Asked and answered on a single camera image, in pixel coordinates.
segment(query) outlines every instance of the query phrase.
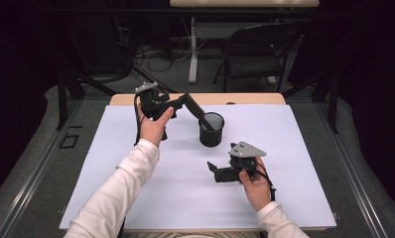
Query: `chair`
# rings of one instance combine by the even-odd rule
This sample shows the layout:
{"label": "chair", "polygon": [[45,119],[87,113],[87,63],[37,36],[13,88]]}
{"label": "chair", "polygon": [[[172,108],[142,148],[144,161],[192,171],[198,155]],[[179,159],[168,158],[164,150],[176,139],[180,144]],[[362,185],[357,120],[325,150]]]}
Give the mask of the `chair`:
{"label": "chair", "polygon": [[223,68],[223,92],[229,78],[259,79],[268,76],[279,77],[279,92],[289,49],[302,35],[301,32],[297,24],[288,22],[257,24],[237,30],[222,50],[222,63],[213,83],[216,83]]}

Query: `white shirt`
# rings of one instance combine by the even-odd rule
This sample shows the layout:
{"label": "white shirt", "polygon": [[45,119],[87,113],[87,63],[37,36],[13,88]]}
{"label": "white shirt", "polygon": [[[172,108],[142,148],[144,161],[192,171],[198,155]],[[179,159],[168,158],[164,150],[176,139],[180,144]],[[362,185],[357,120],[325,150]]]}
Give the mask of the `white shirt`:
{"label": "white shirt", "polygon": [[[70,222],[65,237],[115,238],[140,188],[151,178],[159,159],[158,147],[141,139]],[[296,223],[287,218],[280,204],[275,201],[262,208],[256,216],[260,226],[268,231],[269,238],[308,237]]]}

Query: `white table surface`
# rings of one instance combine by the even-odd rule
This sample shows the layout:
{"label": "white table surface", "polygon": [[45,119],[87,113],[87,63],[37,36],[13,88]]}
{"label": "white table surface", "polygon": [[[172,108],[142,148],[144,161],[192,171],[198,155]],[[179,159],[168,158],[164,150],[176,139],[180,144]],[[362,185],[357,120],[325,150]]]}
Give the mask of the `white table surface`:
{"label": "white table surface", "polygon": [[[229,167],[230,143],[245,141],[267,153],[263,161],[277,201],[303,229],[335,227],[329,203],[288,105],[203,105],[225,119],[222,142],[198,140],[198,120],[186,109],[167,125],[168,140],[151,180],[129,211],[127,231],[257,230],[255,211],[238,182],[215,182],[206,162]],[[68,229],[85,201],[133,148],[132,106],[107,106],[60,229]]]}

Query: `cable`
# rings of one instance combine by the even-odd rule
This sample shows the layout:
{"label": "cable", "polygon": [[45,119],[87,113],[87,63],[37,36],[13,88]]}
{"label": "cable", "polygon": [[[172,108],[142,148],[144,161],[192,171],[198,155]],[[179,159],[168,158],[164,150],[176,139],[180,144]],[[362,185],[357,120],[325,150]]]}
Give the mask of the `cable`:
{"label": "cable", "polygon": [[154,71],[154,72],[163,72],[163,71],[169,70],[169,69],[173,66],[174,60],[173,60],[173,57],[172,57],[172,56],[170,56],[170,55],[168,55],[168,54],[166,54],[166,56],[168,56],[168,57],[169,57],[169,60],[170,60],[170,64],[169,64],[168,67],[166,67],[166,68],[164,68],[164,69],[161,69],[161,70],[152,69],[152,68],[150,67],[150,61],[151,61],[152,57],[149,57],[149,58],[148,58],[148,61],[147,61],[147,67],[148,67],[148,69],[150,69],[151,71]]}
{"label": "cable", "polygon": [[[257,163],[257,164],[258,164],[259,166],[261,166],[261,167],[263,168],[264,172],[266,173],[266,169],[265,169],[261,164],[259,164],[259,163]],[[248,167],[245,167],[245,166],[243,166],[243,165],[241,165],[241,164],[237,164],[237,163],[233,163],[232,166],[233,166],[233,167],[238,167],[238,168],[245,169],[245,170],[247,170],[247,171],[256,173],[256,174],[260,175],[261,177],[265,178],[265,179],[268,181],[268,184],[269,184],[269,190],[270,190],[270,193],[271,193],[271,200],[272,200],[272,201],[275,201],[275,191],[276,191],[276,188],[274,187],[274,184],[273,184],[273,183],[271,182],[271,180],[269,179],[268,173],[266,173],[266,175],[265,175],[265,174],[261,173],[260,171],[250,169],[250,168],[248,168]]]}
{"label": "cable", "polygon": [[135,107],[135,117],[136,117],[136,128],[137,128],[137,134],[136,134],[136,142],[133,146],[136,146],[136,144],[138,144],[139,139],[141,137],[141,125],[142,122],[145,119],[145,115],[148,114],[149,108],[146,109],[144,116],[142,117],[141,120],[139,120],[139,113],[138,113],[138,104],[137,104],[137,98],[139,96],[139,93],[136,93],[135,98],[133,99],[134,101],[134,107]]}
{"label": "cable", "polygon": [[186,26],[186,23],[185,23],[185,20],[182,18],[182,24],[183,24],[183,27],[185,28],[185,30],[186,30],[186,33],[187,33],[187,36],[188,36],[188,38],[190,39],[190,41],[189,41],[189,51],[188,51],[188,54],[185,56],[185,57],[183,57],[183,58],[181,58],[181,59],[176,59],[176,60],[185,60],[185,59],[187,59],[188,57],[189,57],[189,55],[191,54],[191,52],[192,52],[192,35],[189,33],[189,30],[188,30],[188,27]]}
{"label": "cable", "polygon": [[95,80],[99,81],[102,84],[106,84],[106,83],[110,83],[110,82],[115,82],[115,81],[121,80],[121,79],[125,78],[126,76],[128,76],[129,73],[130,73],[129,71],[122,71],[118,75],[115,75],[113,77],[106,78],[106,79],[95,79]]}

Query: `gray carpet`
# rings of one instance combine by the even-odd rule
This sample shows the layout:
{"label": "gray carpet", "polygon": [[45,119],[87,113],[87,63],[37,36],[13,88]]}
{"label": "gray carpet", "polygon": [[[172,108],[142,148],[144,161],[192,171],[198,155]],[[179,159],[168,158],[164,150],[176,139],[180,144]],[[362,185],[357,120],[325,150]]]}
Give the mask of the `gray carpet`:
{"label": "gray carpet", "polygon": [[[188,83],[187,59],[175,60],[171,63],[156,57],[151,59],[150,67],[146,60],[139,67],[178,92],[220,92],[221,82],[212,83],[219,66],[216,53],[215,47],[211,44],[200,49],[196,84]],[[157,67],[167,70],[160,72],[150,70]],[[133,93],[134,88],[143,81],[143,77],[131,73],[127,78],[106,85],[119,92]],[[58,229],[63,216],[62,207],[65,207],[70,199],[103,109],[109,102],[109,97],[99,90],[90,85],[85,85],[84,88],[87,92],[85,100],[69,100],[69,104],[74,108],[70,114],[72,117],[59,136],[56,134],[59,120],[57,89],[52,88],[47,93],[49,108],[43,123],[0,189],[0,237],[62,237],[65,234]],[[256,79],[251,82],[233,81],[228,85],[229,92],[272,91],[274,88],[274,85],[266,83],[265,80],[256,81]],[[287,88],[288,84],[285,82],[283,91]],[[330,137],[329,128],[325,125],[324,105],[312,103],[308,97],[310,92],[311,89],[307,88],[287,99],[287,103],[292,106],[331,209],[338,214],[339,220],[334,229],[323,232],[312,231],[308,234],[311,237],[386,237],[376,236],[368,226],[366,217],[361,212],[359,199],[354,196],[353,188],[349,185],[348,177],[342,169],[336,144]],[[351,159],[374,211],[377,212],[387,237],[395,237],[395,203],[386,195],[380,182],[362,158],[351,120],[350,107],[341,100],[338,104],[337,127],[338,137]],[[62,144],[65,135],[78,136],[74,148],[65,148],[70,144],[70,140]],[[57,141],[57,146],[51,150],[49,145],[53,140]],[[42,163],[44,157],[48,158],[46,163]],[[35,173],[38,165],[43,165],[42,174]],[[37,178],[37,183],[29,183],[30,178]],[[18,212],[15,212],[14,207],[18,207],[18,204],[14,203],[17,200],[15,198],[24,187],[31,189],[32,196],[30,193],[21,193],[27,200],[22,203]]]}

